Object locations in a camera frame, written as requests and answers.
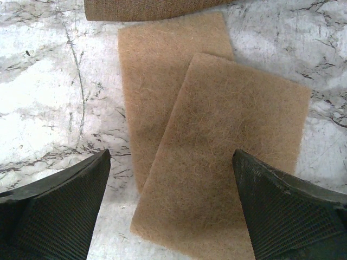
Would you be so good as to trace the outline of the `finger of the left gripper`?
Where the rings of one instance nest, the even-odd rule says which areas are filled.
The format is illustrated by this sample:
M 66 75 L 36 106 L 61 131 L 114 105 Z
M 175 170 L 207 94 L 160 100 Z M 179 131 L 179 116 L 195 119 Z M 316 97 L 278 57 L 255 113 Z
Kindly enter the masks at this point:
M 346 259 L 346 195 L 241 149 L 233 170 L 256 259 Z
M 1 193 L 1 259 L 86 259 L 111 168 L 108 149 Z

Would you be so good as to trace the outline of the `brown cloth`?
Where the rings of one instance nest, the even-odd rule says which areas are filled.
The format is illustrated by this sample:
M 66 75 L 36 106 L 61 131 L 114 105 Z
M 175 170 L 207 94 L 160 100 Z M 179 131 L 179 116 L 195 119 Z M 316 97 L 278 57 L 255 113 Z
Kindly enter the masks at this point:
M 228 4 L 230 0 L 85 0 L 89 21 L 156 21 Z

